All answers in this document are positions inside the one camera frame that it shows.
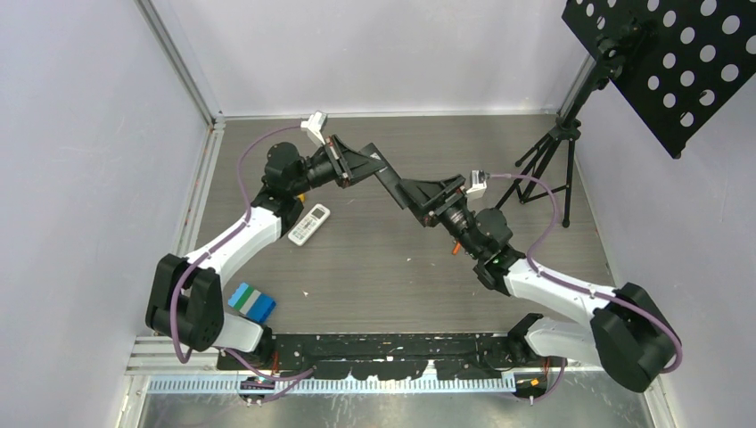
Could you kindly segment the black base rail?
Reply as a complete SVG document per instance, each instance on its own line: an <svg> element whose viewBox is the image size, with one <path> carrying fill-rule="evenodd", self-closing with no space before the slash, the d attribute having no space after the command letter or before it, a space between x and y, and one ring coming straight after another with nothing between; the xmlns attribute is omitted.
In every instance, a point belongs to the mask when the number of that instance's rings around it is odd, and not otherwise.
<svg viewBox="0 0 756 428"><path fill-rule="evenodd" d="M252 352L224 353L219 370L274 368L283 376L307 370L318 380L398 381L435 372L440 380L484 380L519 367L542 375L558 357L541 357L503 333L280 333Z"/></svg>

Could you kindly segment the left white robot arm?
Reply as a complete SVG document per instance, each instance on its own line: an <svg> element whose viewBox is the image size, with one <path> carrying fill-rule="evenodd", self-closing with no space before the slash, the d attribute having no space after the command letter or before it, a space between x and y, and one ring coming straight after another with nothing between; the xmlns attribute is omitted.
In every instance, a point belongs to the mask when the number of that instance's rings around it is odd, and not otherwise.
<svg viewBox="0 0 756 428"><path fill-rule="evenodd" d="M266 367L274 355L262 324L225 309L223 288L254 255L284 237L303 211L300 195L329 183L355 185L385 163L367 148L355 151L329 136L312 155L282 142L267 152L262 186L223 234L185 256L168 253L156 267L144 322L190 351L239 351L249 367Z"/></svg>

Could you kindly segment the black perforated panel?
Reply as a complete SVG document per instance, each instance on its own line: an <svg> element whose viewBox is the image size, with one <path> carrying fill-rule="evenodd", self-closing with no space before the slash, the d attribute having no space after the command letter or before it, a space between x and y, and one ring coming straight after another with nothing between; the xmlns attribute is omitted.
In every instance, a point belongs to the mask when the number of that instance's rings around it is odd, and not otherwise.
<svg viewBox="0 0 756 428"><path fill-rule="evenodd" d="M562 19L670 157L755 73L755 3L568 1Z"/></svg>

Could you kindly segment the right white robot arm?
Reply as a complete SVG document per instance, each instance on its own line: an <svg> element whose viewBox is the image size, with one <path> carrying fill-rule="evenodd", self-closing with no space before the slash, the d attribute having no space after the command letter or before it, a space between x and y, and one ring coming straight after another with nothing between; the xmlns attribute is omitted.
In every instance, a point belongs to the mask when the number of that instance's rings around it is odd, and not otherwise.
<svg viewBox="0 0 756 428"><path fill-rule="evenodd" d="M503 212L473 212L461 176L440 181L401 178L400 203L425 227L443 226L476 264L483 286L530 300L566 319L541 315L521 321L511 334L509 354L521 366L541 357L572 359L600 366L617 384L644 392L683 361L682 341L642 286L592 284L545 267L534 259L537 245L517 251Z"/></svg>

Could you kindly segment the black tripod stand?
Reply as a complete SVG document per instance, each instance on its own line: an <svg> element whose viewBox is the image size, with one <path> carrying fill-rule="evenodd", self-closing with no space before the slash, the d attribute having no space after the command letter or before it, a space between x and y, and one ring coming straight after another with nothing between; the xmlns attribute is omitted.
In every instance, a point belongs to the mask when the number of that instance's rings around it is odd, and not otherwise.
<svg viewBox="0 0 756 428"><path fill-rule="evenodd" d="M576 143L581 136L578 115L591 94L602 86L603 79L602 72L596 69L596 60L587 57L556 113L555 124L515 162L515 166L524 176L545 181L546 170L552 164L557 151L561 148L566 150L564 181L561 185L549 189L551 193L564 194L561 220L564 228L571 225Z"/></svg>

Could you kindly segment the white remote control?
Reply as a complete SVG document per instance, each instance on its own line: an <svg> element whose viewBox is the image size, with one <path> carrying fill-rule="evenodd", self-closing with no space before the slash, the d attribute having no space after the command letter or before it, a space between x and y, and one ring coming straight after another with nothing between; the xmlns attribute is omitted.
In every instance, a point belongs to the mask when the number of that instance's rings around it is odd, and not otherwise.
<svg viewBox="0 0 756 428"><path fill-rule="evenodd" d="M315 204L288 233L288 239L297 246L303 246L330 217L330 214L331 211L323 204Z"/></svg>

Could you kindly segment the aluminium frame post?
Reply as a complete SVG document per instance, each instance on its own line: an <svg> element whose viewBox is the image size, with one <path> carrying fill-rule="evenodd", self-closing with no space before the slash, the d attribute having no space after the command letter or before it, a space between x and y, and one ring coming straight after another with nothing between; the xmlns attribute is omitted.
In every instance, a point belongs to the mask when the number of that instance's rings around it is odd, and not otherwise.
<svg viewBox="0 0 756 428"><path fill-rule="evenodd" d="M206 125L213 129L224 121L223 112L170 1L136 0L135 5L194 107Z"/></svg>

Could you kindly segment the blue green toy brick stack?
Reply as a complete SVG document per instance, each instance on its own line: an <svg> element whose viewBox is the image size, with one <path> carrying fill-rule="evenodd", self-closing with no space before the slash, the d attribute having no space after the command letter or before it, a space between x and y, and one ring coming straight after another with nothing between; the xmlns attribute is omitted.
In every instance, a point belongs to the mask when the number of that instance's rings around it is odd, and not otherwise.
<svg viewBox="0 0 756 428"><path fill-rule="evenodd" d="M241 283L227 301L228 305L242 316L264 325L276 307L276 301L252 287Z"/></svg>

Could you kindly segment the black remote control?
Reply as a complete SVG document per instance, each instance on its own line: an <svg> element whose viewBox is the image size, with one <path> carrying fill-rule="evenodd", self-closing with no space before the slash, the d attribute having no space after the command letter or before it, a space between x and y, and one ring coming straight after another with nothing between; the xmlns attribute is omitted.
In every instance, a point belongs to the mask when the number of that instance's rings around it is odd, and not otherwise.
<svg viewBox="0 0 756 428"><path fill-rule="evenodd" d="M383 185L391 198L397 203L397 205L402 210L406 209L408 207L409 200L399 187L399 174L389 164L389 162L382 157L379 152L372 153L370 157L382 162L383 168L377 171L374 175Z"/></svg>

